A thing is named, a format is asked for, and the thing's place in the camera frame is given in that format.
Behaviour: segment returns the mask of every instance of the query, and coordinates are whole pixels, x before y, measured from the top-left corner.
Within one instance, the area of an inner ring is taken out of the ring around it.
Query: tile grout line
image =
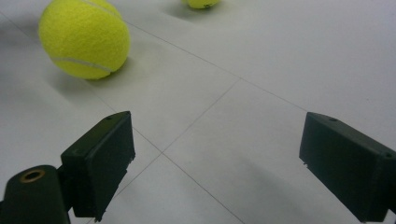
[[[279,99],[279,100],[281,100],[281,101],[284,101],[284,102],[286,102],[286,103],[288,103],[288,104],[290,104],[290,105],[293,105],[293,106],[295,106],[295,107],[297,107],[297,108],[299,108],[299,109],[301,109],[301,110],[303,110],[303,111],[305,111],[305,112],[308,111],[308,110],[306,110],[305,108],[303,108],[303,107],[301,107],[301,106],[299,106],[299,105],[296,105],[296,104],[294,104],[294,103],[292,103],[292,102],[290,102],[290,101],[288,101],[288,100],[286,100],[286,99],[284,99],[284,98],[282,98],[282,97],[280,97],[280,96],[274,94],[273,92],[268,91],[268,90],[266,90],[266,89],[264,89],[264,88],[262,88],[262,87],[256,85],[256,84],[253,83],[253,82],[247,81],[246,79],[244,79],[244,78],[242,78],[242,77],[241,77],[241,79],[244,80],[244,81],[246,81],[248,84],[251,84],[251,85],[253,85],[253,86],[259,88],[260,90],[265,91],[265,92],[267,92],[268,94],[271,94],[271,95],[275,96],[277,99]]]
[[[83,85],[86,85],[85,82],[84,82],[83,80],[81,80],[80,82],[81,82]],[[106,106],[108,106],[108,108],[109,108],[110,110],[112,110],[114,113],[117,113],[117,110],[114,109],[111,105],[109,105],[104,99],[102,99],[102,97],[100,97],[98,94],[96,94],[96,92],[92,89],[92,87],[87,86],[87,88],[90,90],[90,92],[92,92],[93,95],[95,95],[97,98],[99,98],[100,101],[102,101]],[[134,119],[134,115],[132,114],[132,112],[131,112],[131,119],[132,119],[132,121],[133,121],[133,119]],[[132,128],[133,128],[137,133],[139,133],[140,135],[142,135],[142,137],[143,137],[146,141],[148,141],[153,147],[155,147],[157,150],[159,150],[159,151],[162,153],[162,151],[161,151],[159,148],[157,148],[157,147],[156,147],[145,135],[143,135],[141,132],[139,132],[139,130],[137,130],[136,127],[134,127],[134,124],[133,124],[133,123],[132,123]]]
[[[189,129],[190,129],[190,127],[192,126],[192,125],[194,125],[195,124],[195,122],[198,120],[198,119],[200,119],[210,108],[212,108],[220,99],[222,99],[223,98],[223,96],[225,95],[225,94],[227,94],[235,85],[236,85],[236,83],[238,83],[240,80],[242,80],[242,78],[238,78],[232,85],[231,85],[231,87],[229,87],[228,88],[228,90],[227,91],[225,91],[213,104],[211,104],[204,112],[202,112],[202,114],[201,115],[199,115],[185,130],[184,130],[184,132],[183,133],[181,133],[177,138],[175,138],[170,144],[169,144],[169,146],[167,146],[163,151],[162,151],[162,153],[164,153],[170,146],[172,146],[184,133],[186,133]]]
[[[280,96],[274,94],[273,92],[270,92],[270,91],[268,91],[268,90],[266,90],[266,89],[264,89],[264,88],[262,88],[262,87],[256,85],[256,84],[253,83],[253,82],[247,81],[247,80],[244,79],[243,77],[240,77],[240,76],[238,76],[237,74],[234,74],[233,72],[231,72],[231,71],[229,71],[229,70],[227,70],[227,69],[225,69],[225,68],[223,68],[223,67],[220,67],[220,66],[216,65],[215,63],[212,63],[212,62],[210,62],[210,61],[208,61],[208,60],[206,60],[206,59],[204,59],[204,58],[202,58],[202,57],[200,57],[200,56],[198,56],[198,55],[196,55],[196,54],[194,54],[194,53],[192,53],[192,52],[189,52],[189,51],[187,51],[187,50],[185,50],[185,49],[183,49],[183,48],[177,46],[176,44],[173,44],[173,43],[171,43],[171,42],[169,42],[169,41],[167,41],[167,40],[165,40],[165,39],[163,39],[163,38],[160,38],[160,37],[158,37],[157,35],[152,34],[152,33],[148,32],[148,31],[146,31],[146,30],[144,30],[144,29],[142,29],[142,28],[140,28],[140,27],[138,27],[138,26],[136,26],[136,25],[133,25],[133,24],[127,22],[127,21],[124,21],[124,22],[127,23],[127,24],[129,24],[129,25],[131,25],[131,26],[133,26],[134,28],[136,28],[136,29],[138,29],[138,30],[140,30],[140,31],[142,31],[142,32],[144,32],[144,33],[146,33],[146,34],[148,34],[148,35],[154,36],[154,37],[160,39],[161,41],[163,41],[163,42],[165,42],[165,43],[167,43],[167,44],[169,44],[169,45],[171,45],[171,46],[173,46],[173,47],[175,47],[175,48],[177,48],[177,49],[180,49],[180,50],[182,50],[182,51],[184,51],[184,52],[186,52],[186,53],[188,53],[188,54],[190,54],[190,55],[192,55],[192,56],[194,56],[194,57],[196,57],[196,58],[202,60],[203,62],[212,64],[213,66],[217,67],[218,69],[220,69],[220,70],[222,70],[222,71],[224,71],[224,72],[226,72],[226,73],[228,73],[228,74],[230,74],[230,75],[232,75],[232,76],[234,76],[234,77],[238,77],[238,78],[240,78],[240,79],[246,81],[247,83],[252,84],[253,86],[259,88],[260,90],[265,91],[265,92],[268,92],[269,94],[275,96],[276,98],[278,98],[278,99],[280,99],[280,100],[282,100],[282,101],[284,101],[284,102],[286,102],[286,103],[288,103],[288,104],[294,105],[294,106],[296,106],[296,107],[302,109],[303,111],[307,111],[306,109],[302,108],[301,106],[296,105],[296,104],[294,104],[294,103],[292,103],[292,102],[290,102],[290,101],[288,101],[288,100],[286,100],[286,99],[284,99],[284,98],[282,98],[282,97],[280,97]]]
[[[83,80],[83,79],[79,78],[79,82],[83,86],[85,86],[85,88],[87,88],[94,96],[99,98],[99,100],[102,101],[102,103],[104,103],[111,111],[113,111],[114,113],[117,113],[116,109],[114,109],[111,105],[109,105],[104,99],[102,99],[102,97],[100,97],[98,94],[96,94],[96,92],[93,90],[93,88],[87,84],[87,80]]]
[[[135,176],[123,189],[121,189],[120,190],[120,192],[118,193],[118,194],[116,194],[116,195],[114,195],[113,196],[113,198],[111,199],[111,202],[116,198],[116,197],[118,197],[125,189],[127,189],[131,184],[132,184],[132,182],[134,182],[134,180],[135,179],[137,179],[143,172],[145,172],[146,171],[146,169],[148,169],[149,168],[149,166],[152,164],[152,163],[154,163],[156,160],[158,160],[158,158],[160,158],[160,156],[162,155],[162,153],[160,153],[160,155],[158,155],[156,158],[154,158],[139,174],[137,174],[137,176]]]
[[[203,62],[212,64],[213,66],[215,66],[215,67],[217,67],[218,69],[220,69],[220,70],[226,72],[226,73],[229,74],[229,75],[232,75],[232,76],[234,76],[234,77],[239,77],[239,78],[240,78],[240,76],[238,76],[238,75],[232,73],[231,71],[228,71],[227,69],[222,68],[222,67],[216,65],[215,63],[212,63],[212,62],[210,62],[210,61],[208,61],[208,60],[206,60],[206,59],[204,59],[204,58],[202,58],[202,57],[200,57],[200,56],[198,56],[198,55],[196,55],[196,54],[194,54],[194,53],[192,53],[192,52],[189,52],[188,50],[183,49],[183,48],[177,46],[176,44],[173,44],[173,43],[171,43],[171,42],[169,42],[169,41],[167,41],[167,40],[165,40],[165,39],[163,39],[163,38],[160,38],[159,36],[157,36],[157,35],[155,35],[155,34],[152,34],[152,33],[148,32],[148,31],[146,31],[146,30],[144,30],[144,29],[142,29],[142,28],[140,28],[140,27],[138,27],[138,26],[136,26],[136,25],[133,25],[133,24],[129,23],[128,21],[124,21],[124,22],[127,23],[128,25],[131,25],[131,26],[133,26],[134,28],[136,28],[136,29],[138,29],[138,30],[140,30],[140,31],[142,31],[142,32],[144,32],[144,33],[146,33],[146,34],[148,34],[148,35],[151,35],[151,36],[154,36],[154,37],[160,39],[161,41],[163,41],[163,42],[165,42],[165,43],[167,43],[167,44],[173,46],[174,48],[180,49],[180,50],[182,50],[182,51],[184,51],[184,52],[186,52],[186,53],[192,55],[193,57],[200,59],[200,60],[203,61]]]
[[[4,18],[6,18],[9,22],[11,22],[12,25],[14,25],[21,33],[23,33],[30,41],[32,41],[35,45],[39,46],[40,48],[42,48],[41,44],[35,42],[35,40],[30,37],[28,34],[26,34],[21,27],[19,27],[14,21],[12,21],[9,17],[7,17],[3,12],[0,11],[0,14],[2,16],[4,16]]]
[[[210,195],[210,197],[212,197],[216,202],[218,202],[223,208],[225,208],[231,215],[233,215],[236,219],[238,219],[242,224],[245,224],[245,222],[239,218],[233,211],[231,211],[227,206],[225,206],[219,199],[217,199],[213,194],[211,194],[207,189],[205,189],[202,185],[200,185],[194,178],[192,178],[192,176],[190,176],[189,174],[187,174],[186,171],[184,171],[179,165],[177,165],[174,161],[172,161],[168,156],[166,156],[166,154],[163,153],[163,155],[169,160],[171,161],[178,169],[180,169],[185,175],[187,175],[192,181],[195,182],[195,184],[197,184],[201,189],[203,189],[207,194]]]

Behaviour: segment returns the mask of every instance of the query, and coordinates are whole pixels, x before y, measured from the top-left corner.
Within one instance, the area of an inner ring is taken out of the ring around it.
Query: tennis ball
[[[192,8],[209,8],[219,2],[219,0],[181,0],[181,1],[189,4],[189,6]]]
[[[130,46],[128,27],[105,0],[53,0],[43,11],[38,35],[58,67],[85,79],[117,71]]]

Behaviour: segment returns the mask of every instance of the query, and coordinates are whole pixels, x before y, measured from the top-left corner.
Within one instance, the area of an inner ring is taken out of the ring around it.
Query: screw hole
[[[46,172],[43,170],[32,170],[24,174],[20,181],[24,184],[37,181],[37,179],[43,177]]]

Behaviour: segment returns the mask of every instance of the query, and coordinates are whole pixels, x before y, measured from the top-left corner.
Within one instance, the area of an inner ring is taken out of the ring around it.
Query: white tile floor
[[[396,149],[394,0],[109,0],[132,44],[99,81],[64,74],[41,48],[49,2],[0,0],[1,195],[130,110],[137,155],[102,223],[359,223],[298,152],[307,111]]]

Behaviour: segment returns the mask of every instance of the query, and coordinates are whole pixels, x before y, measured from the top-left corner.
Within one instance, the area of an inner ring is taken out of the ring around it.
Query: floor tile
[[[0,92],[31,84],[54,65],[44,50],[5,17],[0,21]]]
[[[0,24],[2,24],[1,27],[3,27],[5,22],[7,22],[7,18],[3,14],[0,14]]]
[[[241,222],[161,155],[112,201],[101,223]]]
[[[121,70],[86,84],[113,109],[131,110],[136,129],[164,150],[237,77],[134,27],[130,32],[130,55]]]
[[[395,1],[113,3],[132,25],[396,148]]]
[[[50,3],[50,0],[1,0],[0,12],[12,21],[25,35],[29,36],[32,41],[39,44],[38,22],[44,8]]]
[[[304,116],[240,81],[164,153],[245,223],[358,223],[299,159]]]

